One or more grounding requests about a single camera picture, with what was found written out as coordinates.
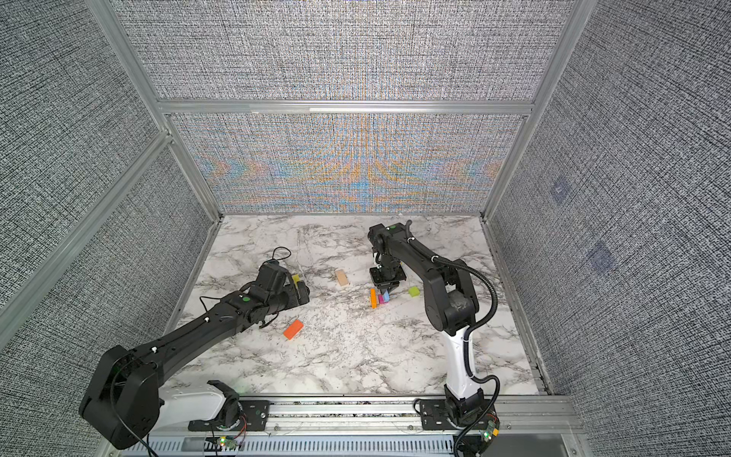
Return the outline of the orange wooden block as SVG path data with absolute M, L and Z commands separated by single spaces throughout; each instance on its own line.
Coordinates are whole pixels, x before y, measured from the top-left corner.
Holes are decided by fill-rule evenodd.
M 376 289 L 370 290 L 370 304 L 371 304 L 371 308 L 377 308 L 379 305 L 378 293 L 377 293 Z

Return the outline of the long natural wood block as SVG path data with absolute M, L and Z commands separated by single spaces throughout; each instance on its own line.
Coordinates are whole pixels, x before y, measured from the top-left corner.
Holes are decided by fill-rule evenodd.
M 336 280 L 341 287 L 346 287 L 350 284 L 350 280 L 348 280 L 348 276 L 346 276 L 346 273 L 343 270 L 336 270 L 335 275 Z

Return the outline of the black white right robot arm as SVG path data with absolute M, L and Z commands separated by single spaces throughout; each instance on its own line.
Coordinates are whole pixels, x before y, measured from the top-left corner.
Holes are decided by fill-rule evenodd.
M 479 300 L 466 264 L 449 260 L 431 251 L 410 232 L 409 223 L 378 224 L 369 229 L 375 266 L 369 270 L 380 295 L 392 293 L 407 279 L 405 267 L 423 283 L 428 322 L 439 331 L 447 355 L 445 405 L 453 425 L 464 428 L 487 405 L 485 390 L 475 378 L 473 344 L 464 340 L 477 323 Z

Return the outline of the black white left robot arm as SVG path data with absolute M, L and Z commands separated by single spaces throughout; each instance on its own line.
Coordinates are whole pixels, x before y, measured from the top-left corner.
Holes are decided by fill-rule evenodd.
M 274 260 L 264 262 L 254 281 L 183 327 L 132 350 L 116 346 L 105 352 L 79 414 L 116 449 L 140 443 L 161 423 L 168 402 L 159 390 L 169 377 L 224 339 L 308 302 L 310 289 L 303 280 L 294 280 Z

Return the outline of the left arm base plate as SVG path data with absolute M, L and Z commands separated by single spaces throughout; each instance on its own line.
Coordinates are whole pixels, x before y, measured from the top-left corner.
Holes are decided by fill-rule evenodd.
M 236 413 L 229 414 L 228 409 L 224 409 L 211 420 L 190 421 L 188 431 L 234 433 L 244 428 L 247 431 L 264 431 L 270 416 L 270 406 L 268 400 L 240 400 Z

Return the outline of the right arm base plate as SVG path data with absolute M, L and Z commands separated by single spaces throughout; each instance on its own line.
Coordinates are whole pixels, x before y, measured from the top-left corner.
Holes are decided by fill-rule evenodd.
M 466 419 L 454 419 L 450 416 L 444 399 L 420 398 L 415 400 L 412 406 L 420 417 L 422 429 L 427 431 L 463 430 L 474 423 L 482 414 L 481 411 L 477 411 L 468 415 Z M 491 409 L 474 428 L 476 430 L 487 430 L 489 433 L 498 430 L 500 428 L 500 419 L 497 417 L 496 411 Z

